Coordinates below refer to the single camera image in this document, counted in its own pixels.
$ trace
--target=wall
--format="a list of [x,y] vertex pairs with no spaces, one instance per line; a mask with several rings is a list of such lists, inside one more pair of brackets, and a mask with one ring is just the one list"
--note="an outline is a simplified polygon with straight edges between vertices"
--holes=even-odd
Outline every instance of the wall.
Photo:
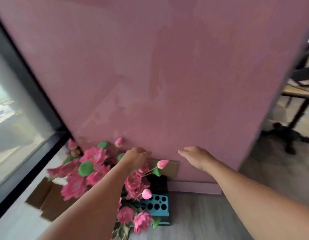
[[173,187],[219,193],[176,151],[240,165],[306,40],[309,0],[0,0],[0,18],[84,149],[123,135],[201,182]]

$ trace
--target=blue panel with holes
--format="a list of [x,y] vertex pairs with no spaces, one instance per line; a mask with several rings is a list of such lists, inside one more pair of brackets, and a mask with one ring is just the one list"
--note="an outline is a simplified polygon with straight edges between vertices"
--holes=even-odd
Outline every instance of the blue panel with holes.
[[169,218],[169,203],[167,194],[153,194],[148,200],[141,200],[140,207],[145,209],[152,216],[160,216],[161,222],[159,225],[170,225]]

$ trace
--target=brown cardboard flap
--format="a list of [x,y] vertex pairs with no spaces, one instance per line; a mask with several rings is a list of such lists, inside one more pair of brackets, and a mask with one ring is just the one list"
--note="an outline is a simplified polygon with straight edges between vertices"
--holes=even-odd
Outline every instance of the brown cardboard flap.
[[65,212],[71,205],[73,205],[78,199],[63,200],[63,196],[60,194],[62,185],[53,184],[46,200],[41,206],[43,211],[41,217],[54,221],[58,216]]
[[45,177],[25,202],[37,209],[41,209],[41,206],[49,194],[53,184],[53,182],[48,181],[48,179]]
[[[148,159],[148,164],[150,169],[157,166],[159,159]],[[178,161],[169,161],[164,169],[160,169],[162,175],[167,176],[168,178],[175,178],[178,173],[179,162]]]

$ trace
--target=gray wooden floor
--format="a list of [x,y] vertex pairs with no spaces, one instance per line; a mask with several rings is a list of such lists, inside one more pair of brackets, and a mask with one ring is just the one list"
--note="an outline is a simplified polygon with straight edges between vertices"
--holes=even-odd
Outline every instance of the gray wooden floor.
[[[286,98],[280,98],[280,102],[284,101]],[[288,121],[301,102],[300,99],[293,99],[287,113]],[[309,136],[309,109],[297,130]],[[276,138],[261,138],[239,171],[309,204],[309,144],[297,142],[296,148],[297,155],[288,155]],[[63,158],[64,151],[60,151],[49,167],[59,165]],[[0,220],[0,240],[35,240],[49,226],[49,222],[39,217],[38,210],[24,204],[40,180],[37,178]],[[169,200],[172,225],[159,226],[156,230],[149,228],[140,235],[132,234],[131,240],[252,239],[224,196],[171,193]]]

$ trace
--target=black window frame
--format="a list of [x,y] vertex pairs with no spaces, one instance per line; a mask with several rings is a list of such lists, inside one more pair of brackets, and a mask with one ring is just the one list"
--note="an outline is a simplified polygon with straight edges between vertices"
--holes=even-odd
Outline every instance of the black window frame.
[[16,74],[18,80],[51,124],[55,133],[44,141],[0,185],[0,218],[24,192],[53,156],[72,138],[53,104],[35,78],[12,38],[0,21],[0,54]]

